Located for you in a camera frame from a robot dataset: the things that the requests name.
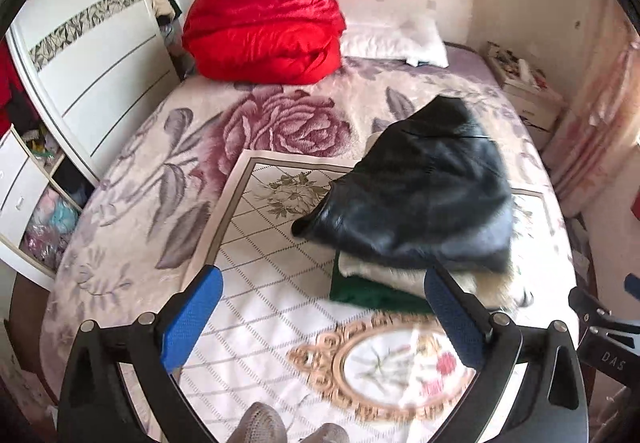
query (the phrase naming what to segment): white wardrobe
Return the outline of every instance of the white wardrobe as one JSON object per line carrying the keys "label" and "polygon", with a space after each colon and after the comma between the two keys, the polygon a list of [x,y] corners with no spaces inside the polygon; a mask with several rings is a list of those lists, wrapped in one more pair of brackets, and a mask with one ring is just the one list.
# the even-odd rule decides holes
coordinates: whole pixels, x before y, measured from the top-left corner
{"label": "white wardrobe", "polygon": [[40,116],[93,185],[179,83],[150,0],[27,0],[7,41]]}

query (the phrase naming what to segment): bolt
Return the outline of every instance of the bolt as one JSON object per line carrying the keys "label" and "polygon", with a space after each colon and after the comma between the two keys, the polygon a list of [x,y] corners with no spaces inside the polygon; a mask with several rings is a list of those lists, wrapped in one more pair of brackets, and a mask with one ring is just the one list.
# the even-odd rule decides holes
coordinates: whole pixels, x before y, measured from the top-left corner
{"label": "bolt", "polygon": [[138,322],[143,326],[148,326],[149,324],[153,324],[154,320],[156,320],[156,314],[147,311],[138,317]]}
{"label": "bolt", "polygon": [[83,333],[89,333],[89,331],[91,331],[94,327],[95,327],[95,322],[93,320],[85,320],[80,325],[80,330]]}
{"label": "bolt", "polygon": [[498,312],[494,314],[494,322],[498,326],[508,326],[509,322],[511,322],[511,319],[509,318],[508,315]]}
{"label": "bolt", "polygon": [[554,320],[554,329],[556,331],[560,331],[561,333],[566,332],[566,324],[559,320]]}

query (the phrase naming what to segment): red clothing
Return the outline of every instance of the red clothing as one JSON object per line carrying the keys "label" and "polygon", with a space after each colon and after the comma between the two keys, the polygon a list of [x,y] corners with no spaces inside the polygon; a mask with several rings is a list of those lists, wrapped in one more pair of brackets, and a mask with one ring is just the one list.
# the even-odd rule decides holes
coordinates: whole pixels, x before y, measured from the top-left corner
{"label": "red clothing", "polygon": [[0,42],[0,136],[2,136],[11,127],[9,116],[4,110],[5,105],[11,100],[11,84],[16,89],[24,91],[22,81],[15,71],[14,62],[11,60],[9,47],[5,39]]}
{"label": "red clothing", "polygon": [[183,46],[214,80],[312,84],[340,67],[335,0],[196,0]]}

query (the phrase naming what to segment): decorative strip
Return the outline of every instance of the decorative strip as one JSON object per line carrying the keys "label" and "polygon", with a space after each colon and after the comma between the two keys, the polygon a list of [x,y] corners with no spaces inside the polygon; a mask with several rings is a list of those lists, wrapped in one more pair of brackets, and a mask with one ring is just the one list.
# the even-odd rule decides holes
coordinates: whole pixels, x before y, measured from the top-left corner
{"label": "decorative strip", "polygon": [[142,0],[101,0],[65,21],[29,50],[36,71],[42,70],[58,53],[89,30]]}

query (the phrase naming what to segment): folded clothing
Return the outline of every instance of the folded clothing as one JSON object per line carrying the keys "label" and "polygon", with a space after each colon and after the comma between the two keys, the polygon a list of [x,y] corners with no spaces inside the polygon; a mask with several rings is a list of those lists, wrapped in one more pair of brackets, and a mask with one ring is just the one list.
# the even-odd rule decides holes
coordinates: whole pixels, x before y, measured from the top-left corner
{"label": "folded clothing", "polygon": [[335,254],[329,299],[380,311],[416,314],[433,312],[424,298],[418,298],[411,293],[393,289],[357,275],[343,275],[339,269],[340,257],[340,252],[337,252]]}
{"label": "folded clothing", "polygon": [[[339,254],[337,266],[340,274],[346,279],[360,277],[362,280],[373,281],[384,285],[385,288],[388,286],[393,290],[410,293],[425,300],[424,270],[398,269],[365,263],[348,253]],[[524,279],[513,263],[510,263],[505,273],[468,268],[465,271],[452,271],[450,274],[462,291],[476,295],[482,305],[489,310],[514,311],[532,302],[532,296],[526,290]],[[367,299],[374,301],[370,295],[375,295],[377,290],[378,288],[370,289]]]}
{"label": "folded clothing", "polygon": [[214,80],[312,84],[340,67],[335,0],[195,0],[182,44]]}
{"label": "folded clothing", "polygon": [[389,126],[293,235],[381,266],[510,267],[513,200],[500,153],[463,100]]}

